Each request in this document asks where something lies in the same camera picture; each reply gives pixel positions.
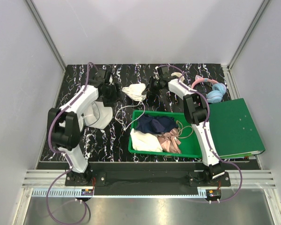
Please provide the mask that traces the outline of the white bra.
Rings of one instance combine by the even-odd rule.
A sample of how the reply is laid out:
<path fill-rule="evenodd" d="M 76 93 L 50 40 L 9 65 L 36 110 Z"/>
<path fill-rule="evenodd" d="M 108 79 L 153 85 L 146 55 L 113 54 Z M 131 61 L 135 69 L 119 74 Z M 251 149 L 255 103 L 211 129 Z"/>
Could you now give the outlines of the white bra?
<path fill-rule="evenodd" d="M 123 87 L 121 89 L 121 91 L 123 93 L 125 93 L 131 100 L 138 102 L 137 105 L 127 105 L 127 106 L 119 108 L 114 116 L 115 120 L 122 125 L 124 131 L 126 131 L 129 128 L 129 126 L 131 126 L 135 121 L 137 121 L 145 113 L 145 105 L 143 102 L 147 97 L 146 94 L 143 94 L 145 89 L 146 89 L 146 85 L 144 83 L 130 84 L 128 87 Z M 118 119 L 118 114 L 125 108 L 137 107 L 140 105 L 143 106 L 142 114 L 139 117 L 137 117 L 136 119 L 132 120 L 128 125 L 126 125 L 123 120 Z"/>

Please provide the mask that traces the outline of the white mesh laundry bag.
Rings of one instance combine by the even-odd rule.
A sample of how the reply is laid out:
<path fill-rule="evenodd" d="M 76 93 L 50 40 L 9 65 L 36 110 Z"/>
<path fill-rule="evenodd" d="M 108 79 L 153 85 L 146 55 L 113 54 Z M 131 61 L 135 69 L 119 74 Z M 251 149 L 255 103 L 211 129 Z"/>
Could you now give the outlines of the white mesh laundry bag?
<path fill-rule="evenodd" d="M 83 122 L 87 127 L 105 129 L 111 122 L 113 110 L 103 102 L 94 101 L 83 113 Z"/>

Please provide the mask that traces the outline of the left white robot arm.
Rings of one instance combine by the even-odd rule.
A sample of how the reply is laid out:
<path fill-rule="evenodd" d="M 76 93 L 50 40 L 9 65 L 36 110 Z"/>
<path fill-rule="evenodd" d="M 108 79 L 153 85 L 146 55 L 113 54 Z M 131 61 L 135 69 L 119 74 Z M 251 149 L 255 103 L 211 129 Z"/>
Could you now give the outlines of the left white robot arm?
<path fill-rule="evenodd" d="M 113 118 L 112 106 L 119 100 L 119 86 L 112 72 L 98 69 L 69 102 L 49 110 L 48 145 L 66 158 L 69 180 L 83 186 L 91 182 L 91 168 L 80 148 L 82 133 L 85 127 L 105 129 Z"/>

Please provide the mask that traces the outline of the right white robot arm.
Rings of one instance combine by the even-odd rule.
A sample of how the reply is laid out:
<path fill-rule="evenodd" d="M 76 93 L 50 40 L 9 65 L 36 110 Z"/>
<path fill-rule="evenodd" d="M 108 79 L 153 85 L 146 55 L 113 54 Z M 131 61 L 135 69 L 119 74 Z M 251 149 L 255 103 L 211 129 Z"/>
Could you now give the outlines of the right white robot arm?
<path fill-rule="evenodd" d="M 202 152 L 202 161 L 205 166 L 202 178 L 207 185 L 213 186 L 219 182 L 225 170 L 221 166 L 221 160 L 217 154 L 211 135 L 209 104 L 219 103 L 227 89 L 224 84 L 213 79 L 203 78 L 199 75 L 195 77 L 195 81 L 189 87 L 183 82 L 183 71 L 180 70 L 179 73 L 172 75 L 169 72 L 169 67 L 170 65 L 161 65 L 155 68 L 157 74 L 150 77 L 143 94 L 168 89 L 183 100 L 185 119 L 191 124 Z M 199 93 L 194 89 L 199 83 L 212 84 L 212 91 L 206 96 Z"/>

